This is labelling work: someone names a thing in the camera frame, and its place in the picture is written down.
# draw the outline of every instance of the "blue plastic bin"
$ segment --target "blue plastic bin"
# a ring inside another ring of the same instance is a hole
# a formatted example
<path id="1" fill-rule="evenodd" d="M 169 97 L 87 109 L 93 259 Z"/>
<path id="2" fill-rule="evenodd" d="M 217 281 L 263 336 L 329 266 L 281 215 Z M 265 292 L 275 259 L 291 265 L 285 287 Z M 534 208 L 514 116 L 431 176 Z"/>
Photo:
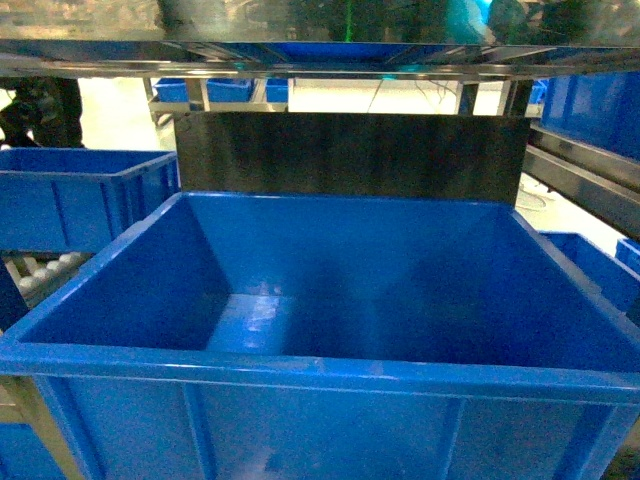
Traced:
<path id="1" fill-rule="evenodd" d="M 210 78 L 207 91 L 211 102 L 248 102 L 254 89 L 252 79 Z M 163 78 L 155 84 L 161 102 L 188 102 L 187 85 L 181 78 Z"/>
<path id="2" fill-rule="evenodd" d="M 549 85 L 548 80 L 536 80 L 531 90 L 529 103 L 534 105 L 539 105 L 543 103 L 547 93 L 548 85 Z"/>
<path id="3" fill-rule="evenodd" d="M 2 480 L 65 480 L 60 468 L 29 425 L 0 423 Z"/>
<path id="4" fill-rule="evenodd" d="M 640 159 L 640 72 L 552 78 L 540 124 Z"/>
<path id="5" fill-rule="evenodd" d="M 596 480 L 640 329 L 507 205 L 182 193 L 0 340 L 93 479 Z"/>
<path id="6" fill-rule="evenodd" d="M 640 245 L 636 242 L 628 238 L 618 240 L 616 258 L 640 275 Z"/>
<path id="7" fill-rule="evenodd" d="M 289 101 L 289 81 L 286 78 L 267 80 L 267 102 L 286 103 Z"/>
<path id="8" fill-rule="evenodd" d="M 0 249 L 97 252 L 179 190 L 175 153 L 0 152 Z"/>
<path id="9" fill-rule="evenodd" d="M 602 289 L 603 297 L 640 326 L 640 275 L 577 233 L 544 236 Z"/>

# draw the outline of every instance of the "metal panel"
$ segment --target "metal panel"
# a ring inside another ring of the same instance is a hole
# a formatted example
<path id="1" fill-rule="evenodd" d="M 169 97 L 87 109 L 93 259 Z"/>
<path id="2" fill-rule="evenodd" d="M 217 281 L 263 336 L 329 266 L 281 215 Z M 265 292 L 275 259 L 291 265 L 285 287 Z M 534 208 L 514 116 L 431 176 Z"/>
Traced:
<path id="1" fill-rule="evenodd" d="M 638 45 L 632 0 L 13 0 L 0 38 Z"/>
<path id="2" fill-rule="evenodd" d="M 640 69 L 638 48 L 532 47 L 481 48 L 459 45 L 384 45 L 378 57 L 362 51 L 375 44 L 321 44 L 342 55 L 288 58 L 284 44 L 206 42 L 85 42 L 0 40 L 0 75 L 63 77 L 295 77 L 409 78 L 497 81 L 547 78 L 594 72 Z M 351 56 L 345 55 L 354 50 Z M 505 60 L 494 58 L 502 55 Z"/>
<path id="3" fill-rule="evenodd" d="M 529 121 L 500 117 L 197 113 L 176 118 L 184 190 L 514 203 Z"/>
<path id="4" fill-rule="evenodd" d="M 640 193 L 640 163 L 534 125 L 529 143 L 573 165 Z"/>
<path id="5" fill-rule="evenodd" d="M 529 145 L 523 169 L 602 221 L 640 241 L 640 193 Z"/>

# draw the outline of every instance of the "metal shelf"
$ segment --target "metal shelf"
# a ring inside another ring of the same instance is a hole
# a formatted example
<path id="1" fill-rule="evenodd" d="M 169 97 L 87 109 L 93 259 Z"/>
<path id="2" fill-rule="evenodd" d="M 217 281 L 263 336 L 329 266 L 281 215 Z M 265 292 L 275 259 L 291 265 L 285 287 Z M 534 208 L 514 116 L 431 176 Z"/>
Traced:
<path id="1" fill-rule="evenodd" d="M 0 18 L 5 76 L 488 81 L 640 69 L 635 0 L 39 0 Z M 301 42 L 321 46 L 304 54 Z"/>

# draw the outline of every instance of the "metal leg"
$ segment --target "metal leg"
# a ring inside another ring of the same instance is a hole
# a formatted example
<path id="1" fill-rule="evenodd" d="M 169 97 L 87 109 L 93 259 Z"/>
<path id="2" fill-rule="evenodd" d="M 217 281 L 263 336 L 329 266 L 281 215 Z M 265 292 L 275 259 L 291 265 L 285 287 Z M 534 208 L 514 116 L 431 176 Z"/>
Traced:
<path id="1" fill-rule="evenodd" d="M 144 85 L 144 93 L 147 96 L 147 105 L 151 105 L 151 102 L 153 102 L 153 99 L 155 98 L 155 94 L 153 93 L 153 85 L 151 85 L 151 79 L 146 77 L 143 78 L 142 84 Z M 157 113 L 152 112 L 151 110 L 149 111 L 149 115 L 151 115 L 151 121 L 156 126 L 158 126 L 158 122 L 160 121 L 161 115 L 158 115 Z"/>
<path id="2" fill-rule="evenodd" d="M 498 115 L 524 117 L 533 88 L 533 80 L 507 81 L 502 85 Z"/>
<path id="3" fill-rule="evenodd" d="M 192 112 L 208 112 L 209 92 L 205 78 L 187 78 L 187 95 L 189 96 L 189 110 Z"/>
<path id="4" fill-rule="evenodd" d="M 25 423 L 31 425 L 65 477 L 68 480 L 84 480 L 33 381 L 26 377 L 0 377 L 0 386 L 6 389 L 15 402 L 15 410 Z M 14 417 L 14 420 L 19 419 L 15 413 Z"/>
<path id="5" fill-rule="evenodd" d="M 478 97 L 477 83 L 458 82 L 456 89 L 456 112 L 458 115 L 473 115 Z"/>

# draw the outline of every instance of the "metal frame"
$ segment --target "metal frame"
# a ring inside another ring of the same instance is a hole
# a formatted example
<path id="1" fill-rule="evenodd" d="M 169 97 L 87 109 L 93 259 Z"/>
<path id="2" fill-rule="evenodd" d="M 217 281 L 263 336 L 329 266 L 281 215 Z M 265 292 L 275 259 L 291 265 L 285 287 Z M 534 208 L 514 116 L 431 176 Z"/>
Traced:
<path id="1" fill-rule="evenodd" d="M 29 424 L 64 476 L 68 480 L 84 479 L 33 380 L 0 376 L 0 423 Z"/>
<path id="2" fill-rule="evenodd" d="M 151 120 L 156 126 L 162 125 L 162 119 L 165 115 L 183 114 L 188 113 L 190 105 L 200 104 L 200 89 L 187 90 L 187 94 L 195 93 L 198 99 L 191 100 L 190 102 L 161 102 L 158 100 L 158 96 L 153 92 L 151 80 L 149 78 L 142 79 L 145 86 L 145 93 L 147 95 L 147 103 L 149 105 L 149 113 L 151 114 Z M 205 85 L 206 79 L 197 79 L 196 82 L 200 82 L 201 85 Z M 248 102 L 209 102 L 208 110 L 211 112 L 284 112 L 287 109 L 286 103 L 269 103 L 266 99 L 266 80 L 257 79 L 256 86 L 254 88 L 251 99 Z"/>
<path id="3" fill-rule="evenodd" d="M 532 130 L 523 170 L 605 223 L 640 241 L 640 165 Z"/>

